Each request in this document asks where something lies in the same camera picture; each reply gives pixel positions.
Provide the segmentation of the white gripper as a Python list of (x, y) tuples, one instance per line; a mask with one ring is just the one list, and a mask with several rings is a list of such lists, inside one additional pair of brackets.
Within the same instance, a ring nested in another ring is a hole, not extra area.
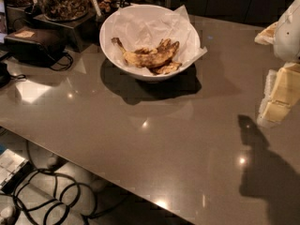
[(257, 123), (263, 128), (279, 125), (300, 99), (300, 0), (294, 0), (281, 15), (263, 29), (254, 41), (273, 45), (274, 54), (286, 63), (278, 71), (271, 69), (265, 81), (264, 98)]

